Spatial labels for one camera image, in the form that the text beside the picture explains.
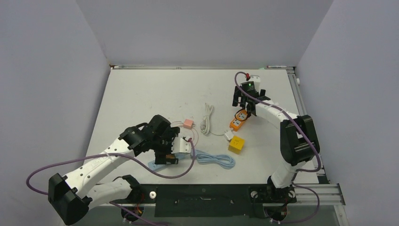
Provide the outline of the orange power strip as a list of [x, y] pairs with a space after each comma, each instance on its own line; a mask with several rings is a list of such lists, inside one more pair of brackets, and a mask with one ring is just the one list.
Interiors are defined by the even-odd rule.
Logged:
[[248, 119], [248, 112], [245, 109], [241, 109], [237, 111], [234, 115], [234, 118], [230, 122], [230, 129], [233, 131], [238, 131], [242, 125], [247, 121]]

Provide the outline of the light blue power strip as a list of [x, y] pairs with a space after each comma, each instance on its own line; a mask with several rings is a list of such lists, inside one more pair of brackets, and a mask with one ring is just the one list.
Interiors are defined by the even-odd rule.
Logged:
[[166, 167], [170, 167], [170, 166], [174, 167], [174, 166], [178, 166], [178, 164], [156, 164], [155, 160], [147, 163], [147, 167], [155, 172], [158, 172], [158, 171], [160, 171]]

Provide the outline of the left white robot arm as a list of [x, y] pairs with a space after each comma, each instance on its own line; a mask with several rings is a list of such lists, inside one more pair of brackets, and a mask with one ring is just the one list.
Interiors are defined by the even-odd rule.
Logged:
[[129, 159], [153, 150], [155, 164], [178, 164], [177, 152], [190, 152], [188, 138], [179, 136], [180, 128], [172, 127], [161, 115], [149, 123], [126, 128], [98, 157], [64, 176], [49, 179], [48, 201], [65, 225], [80, 221], [90, 209], [114, 200], [136, 202], [141, 194], [140, 183], [131, 175], [99, 184], [105, 176]]

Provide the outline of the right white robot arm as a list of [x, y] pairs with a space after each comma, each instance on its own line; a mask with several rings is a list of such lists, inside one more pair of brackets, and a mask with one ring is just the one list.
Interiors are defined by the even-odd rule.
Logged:
[[308, 115], [300, 116], [284, 110], [265, 96], [264, 89], [257, 91], [254, 81], [246, 81], [235, 87], [232, 105], [240, 106], [249, 115], [260, 117], [279, 130], [283, 160], [269, 177], [272, 185], [266, 188], [267, 198], [277, 202], [284, 196], [284, 188], [292, 184], [302, 166], [320, 152], [313, 119]]

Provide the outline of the pink charger plug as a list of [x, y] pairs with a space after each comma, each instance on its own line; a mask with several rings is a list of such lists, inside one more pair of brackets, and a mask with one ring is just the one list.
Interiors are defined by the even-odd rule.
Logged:
[[195, 127], [195, 122], [193, 120], [190, 120], [190, 119], [185, 119], [183, 121], [183, 127], [185, 129], [192, 129], [192, 128]]

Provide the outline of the white plug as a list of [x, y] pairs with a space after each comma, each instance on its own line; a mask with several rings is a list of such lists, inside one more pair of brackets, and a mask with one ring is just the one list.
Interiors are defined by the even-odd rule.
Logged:
[[225, 131], [223, 137], [224, 137], [227, 141], [230, 142], [230, 141], [233, 139], [233, 137], [234, 137], [234, 133], [233, 133], [232, 130], [227, 130], [227, 131]]

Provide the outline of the yellow cube adapter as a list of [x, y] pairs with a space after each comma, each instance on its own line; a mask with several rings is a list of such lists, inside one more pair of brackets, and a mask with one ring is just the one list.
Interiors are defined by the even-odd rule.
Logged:
[[232, 153], [240, 154], [243, 149], [244, 144], [245, 144], [244, 139], [242, 139], [238, 136], [233, 136], [229, 142], [228, 150]]

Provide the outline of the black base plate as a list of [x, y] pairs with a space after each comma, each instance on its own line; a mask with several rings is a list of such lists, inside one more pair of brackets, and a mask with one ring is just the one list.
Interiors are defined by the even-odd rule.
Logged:
[[155, 208], [155, 217], [263, 217], [297, 201], [292, 186], [269, 184], [141, 184], [118, 204]]

